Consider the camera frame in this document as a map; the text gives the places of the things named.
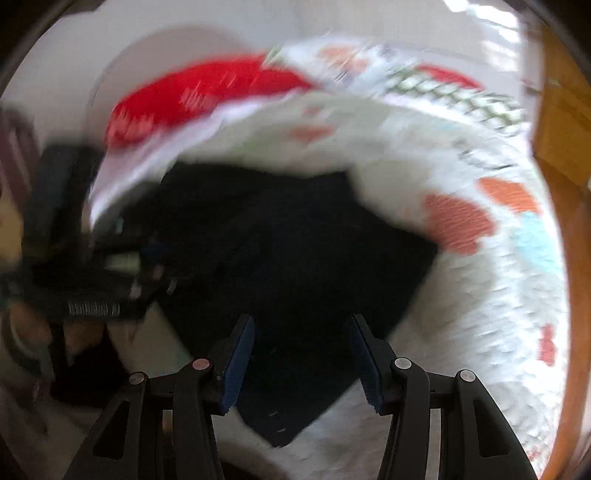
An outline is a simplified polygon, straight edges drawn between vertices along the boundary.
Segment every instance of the red fabric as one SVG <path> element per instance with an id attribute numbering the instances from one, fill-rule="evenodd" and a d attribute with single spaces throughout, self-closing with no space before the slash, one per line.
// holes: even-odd
<path id="1" fill-rule="evenodd" d="M 422 72 L 428 73 L 431 75 L 435 80 L 438 82 L 444 83 L 457 83 L 462 88 L 473 88 L 476 90 L 485 90 L 483 84 L 477 82 L 470 77 L 462 75 L 459 72 L 454 72 L 453 70 L 444 69 L 443 67 L 438 67 L 436 65 L 429 65 L 423 63 L 417 67 L 418 70 Z"/>
<path id="2" fill-rule="evenodd" d="M 107 124 L 106 143 L 123 147 L 211 113 L 220 103 L 313 85 L 289 70 L 263 67 L 264 55 L 217 59 L 170 73 L 123 98 Z"/>

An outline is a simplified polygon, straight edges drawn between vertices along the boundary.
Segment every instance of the black fabric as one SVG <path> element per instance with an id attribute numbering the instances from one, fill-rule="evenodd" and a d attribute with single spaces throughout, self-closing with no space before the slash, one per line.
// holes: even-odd
<path id="1" fill-rule="evenodd" d="M 346 173 L 301 179 L 177 164 L 126 210 L 124 228 L 140 229 L 166 252 L 169 272 L 192 279 L 158 302 L 194 357 L 240 314 L 254 316 L 238 410 L 276 446 L 355 380 L 346 318 L 362 313 L 384 338 L 437 253 L 357 204 Z"/>

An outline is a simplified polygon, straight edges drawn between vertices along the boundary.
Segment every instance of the wooden furniture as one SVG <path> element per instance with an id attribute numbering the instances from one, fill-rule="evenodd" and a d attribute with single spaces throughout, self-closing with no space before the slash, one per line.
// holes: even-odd
<path id="1" fill-rule="evenodd" d="M 534 141 L 537 158 L 574 184 L 591 177 L 591 86 L 565 46 L 543 28 L 545 81 Z"/>
<path id="2" fill-rule="evenodd" d="M 570 479 L 580 460 L 591 368 L 591 86 L 564 45 L 543 30 L 545 81 L 534 154 L 550 189 L 569 275 L 569 373 L 556 443 L 543 480 Z"/>

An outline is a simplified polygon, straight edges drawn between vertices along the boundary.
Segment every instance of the screw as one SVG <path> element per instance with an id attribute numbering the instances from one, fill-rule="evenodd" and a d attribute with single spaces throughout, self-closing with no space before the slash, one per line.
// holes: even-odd
<path id="1" fill-rule="evenodd" d="M 412 364 L 413 363 L 408 358 L 404 358 L 403 356 L 398 357 L 394 361 L 394 365 L 396 365 L 396 367 L 400 370 L 408 370 Z"/>
<path id="2" fill-rule="evenodd" d="M 464 382 L 474 382 L 474 380 L 476 380 L 476 375 L 470 370 L 462 370 L 460 372 L 460 378 Z"/>
<path id="3" fill-rule="evenodd" d="M 129 383 L 132 385 L 139 385 L 145 380 L 145 376 L 142 372 L 136 372 L 129 376 Z"/>
<path id="4" fill-rule="evenodd" d="M 193 362 L 193 368 L 195 370 L 207 370 L 209 368 L 209 365 L 211 365 L 209 363 L 209 360 L 207 358 L 197 358 L 197 360 L 195 360 Z"/>

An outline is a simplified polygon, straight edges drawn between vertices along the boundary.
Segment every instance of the light blue pattern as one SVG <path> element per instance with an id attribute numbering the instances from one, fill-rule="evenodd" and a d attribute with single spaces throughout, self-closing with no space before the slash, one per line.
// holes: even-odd
<path id="1" fill-rule="evenodd" d="M 538 215 L 531 212 L 521 215 L 521 227 L 515 232 L 515 240 L 528 262 L 545 272 L 560 274 L 558 251 Z"/>

